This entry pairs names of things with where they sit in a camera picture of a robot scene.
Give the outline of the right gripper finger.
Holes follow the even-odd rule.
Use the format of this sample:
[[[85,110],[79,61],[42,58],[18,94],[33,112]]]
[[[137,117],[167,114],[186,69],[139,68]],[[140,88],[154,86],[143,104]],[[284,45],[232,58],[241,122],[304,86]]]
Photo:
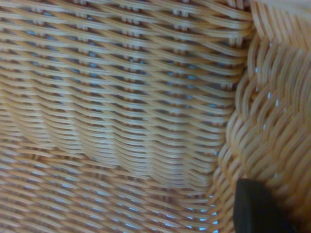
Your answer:
[[[282,212],[270,191],[260,182],[239,179],[233,210],[237,233],[298,233]]]

